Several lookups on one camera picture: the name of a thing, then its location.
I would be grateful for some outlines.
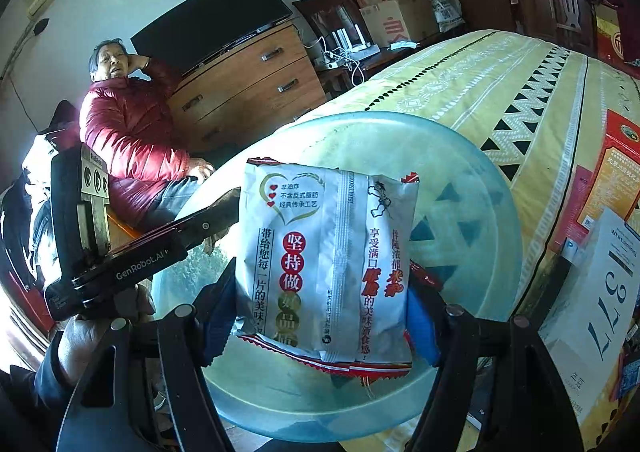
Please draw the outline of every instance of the plastic bag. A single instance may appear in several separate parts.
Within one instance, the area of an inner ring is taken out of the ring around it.
[[[327,372],[396,376],[418,178],[249,160],[234,334]]]
[[[441,33],[449,31],[465,21],[459,0],[430,0]]]

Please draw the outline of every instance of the wooden cabinet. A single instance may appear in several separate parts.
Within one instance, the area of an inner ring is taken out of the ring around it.
[[[244,148],[326,101],[291,22],[198,68],[169,100],[191,152]]]

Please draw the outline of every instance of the black sleeve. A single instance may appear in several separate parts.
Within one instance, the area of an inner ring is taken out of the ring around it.
[[[0,371],[0,388],[20,415],[31,422],[42,442],[55,448],[60,424],[73,388],[64,380],[58,361],[62,332],[54,337],[38,372],[11,366]]]

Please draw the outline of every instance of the elderly woman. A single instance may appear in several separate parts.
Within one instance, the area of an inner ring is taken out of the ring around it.
[[[137,69],[151,80],[130,77]],[[89,74],[80,139],[107,163],[111,207],[140,231],[170,223],[215,170],[174,148],[166,100],[180,75],[160,60],[127,54],[119,38],[95,47]]]

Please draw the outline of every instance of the wooden dresser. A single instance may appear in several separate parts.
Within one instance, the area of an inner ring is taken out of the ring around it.
[[[192,153],[245,148],[324,103],[324,90],[290,21],[199,67],[169,100]]]

